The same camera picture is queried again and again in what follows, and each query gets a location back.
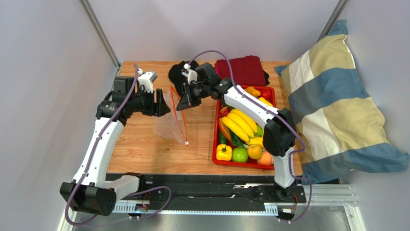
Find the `yellow banana bunch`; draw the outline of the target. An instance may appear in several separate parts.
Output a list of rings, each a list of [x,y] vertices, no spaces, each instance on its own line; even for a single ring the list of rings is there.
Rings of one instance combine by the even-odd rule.
[[[256,122],[238,109],[232,109],[221,120],[223,125],[244,142],[249,142],[256,137],[258,132]]]

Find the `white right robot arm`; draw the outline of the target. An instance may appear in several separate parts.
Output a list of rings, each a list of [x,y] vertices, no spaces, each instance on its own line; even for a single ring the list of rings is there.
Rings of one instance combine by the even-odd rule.
[[[232,77],[221,79],[210,63],[194,70],[189,64],[184,64],[181,72],[186,81],[182,85],[182,95],[176,110],[197,107],[202,99],[211,97],[236,109],[236,115],[242,116],[242,121],[251,119],[256,126],[241,128],[232,117],[226,118],[226,126],[243,141],[250,141],[251,131],[263,129],[262,144],[274,160],[275,195],[281,200],[291,198],[297,186],[291,155],[298,137],[292,113],[286,108],[280,110],[258,100]]]

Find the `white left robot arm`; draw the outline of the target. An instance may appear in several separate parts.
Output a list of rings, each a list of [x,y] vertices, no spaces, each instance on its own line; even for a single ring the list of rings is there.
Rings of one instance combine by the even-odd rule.
[[[139,77],[116,77],[114,88],[97,106],[94,133],[85,158],[71,182],[60,194],[76,212],[108,216],[118,200],[136,193],[145,184],[142,174],[126,173],[106,182],[106,172],[115,144],[133,113],[164,116],[170,112],[161,89],[154,89],[157,75],[149,71]]]

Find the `clear orange zip top bag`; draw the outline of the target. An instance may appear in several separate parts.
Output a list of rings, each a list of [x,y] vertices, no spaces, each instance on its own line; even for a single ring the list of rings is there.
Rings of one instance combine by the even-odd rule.
[[[155,119],[154,134],[165,139],[174,139],[178,143],[188,146],[186,117],[184,111],[177,111],[180,96],[173,85],[169,87],[164,100],[170,108],[170,112]]]

